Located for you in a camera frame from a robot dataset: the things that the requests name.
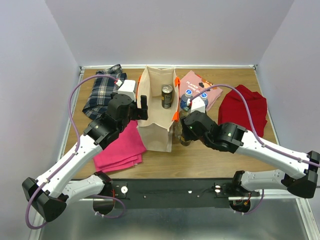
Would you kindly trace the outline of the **green cap glass bottle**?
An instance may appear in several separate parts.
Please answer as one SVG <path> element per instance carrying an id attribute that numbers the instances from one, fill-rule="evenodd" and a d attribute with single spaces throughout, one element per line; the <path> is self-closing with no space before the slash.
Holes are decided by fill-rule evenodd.
<path id="1" fill-rule="evenodd" d="M 190 110 L 188 111 L 185 111 L 184 109 L 182 109 L 180 112 L 179 112 L 179 119 L 182 119 L 183 117 L 186 117 L 190 114 Z"/>
<path id="2" fill-rule="evenodd" d="M 182 124 L 181 122 L 178 122 L 176 125 L 175 125 L 175 128 L 174 128 L 174 136 L 179 140 L 181 138 L 181 135 L 182 135 Z"/>

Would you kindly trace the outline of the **beige canvas bag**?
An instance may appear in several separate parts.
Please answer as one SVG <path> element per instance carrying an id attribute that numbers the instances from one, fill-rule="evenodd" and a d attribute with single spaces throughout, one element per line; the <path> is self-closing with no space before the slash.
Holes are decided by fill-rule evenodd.
<path id="1" fill-rule="evenodd" d="M 172 87 L 172 104 L 162 107 L 163 86 Z M 147 98 L 147 120 L 137 121 L 137 130 L 148 151 L 170 152 L 172 150 L 172 127 L 179 119 L 180 79 L 174 68 L 158 69 L 146 66 L 137 87 L 137 105 L 141 97 Z"/>

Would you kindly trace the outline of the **blue cap bottle from bag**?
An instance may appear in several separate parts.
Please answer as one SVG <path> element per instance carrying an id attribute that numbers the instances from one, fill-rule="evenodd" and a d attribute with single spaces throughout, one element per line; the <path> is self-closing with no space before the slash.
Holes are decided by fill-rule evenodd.
<path id="1" fill-rule="evenodd" d="M 208 94 L 207 94 L 206 92 L 203 92 L 203 93 L 200 95 L 200 98 L 201 98 L 202 101 L 204 102 L 205 107 L 207 107 L 208 104 L 209 104 Z"/>

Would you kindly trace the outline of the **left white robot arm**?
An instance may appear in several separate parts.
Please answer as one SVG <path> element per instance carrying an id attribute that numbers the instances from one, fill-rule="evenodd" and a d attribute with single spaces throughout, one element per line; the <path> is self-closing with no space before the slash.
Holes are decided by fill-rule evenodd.
<path id="1" fill-rule="evenodd" d="M 115 93 L 107 111 L 87 126 L 72 149 L 36 179 L 28 177 L 22 182 L 28 202 L 25 220 L 29 220 L 30 208 L 48 223 L 58 218 L 73 201 L 92 195 L 107 197 L 111 179 L 102 172 L 94 173 L 75 186 L 70 180 L 90 159 L 118 139 L 130 121 L 147 119 L 147 96 L 141 95 L 140 103 L 137 103 L 126 94 Z"/>

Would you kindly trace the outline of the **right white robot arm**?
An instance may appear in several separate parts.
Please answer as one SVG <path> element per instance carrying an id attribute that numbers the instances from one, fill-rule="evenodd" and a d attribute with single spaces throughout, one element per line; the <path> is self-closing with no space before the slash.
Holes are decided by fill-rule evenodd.
<path id="1" fill-rule="evenodd" d="M 311 199 L 318 182 L 320 155 L 287 149 L 264 140 L 243 126 L 227 122 L 217 124 L 206 113 L 194 111 L 181 119 L 184 141 L 201 141 L 220 152 L 249 156 L 272 165 L 275 170 L 237 171 L 230 191 L 241 196 L 256 190 L 286 190 L 300 198 Z"/>

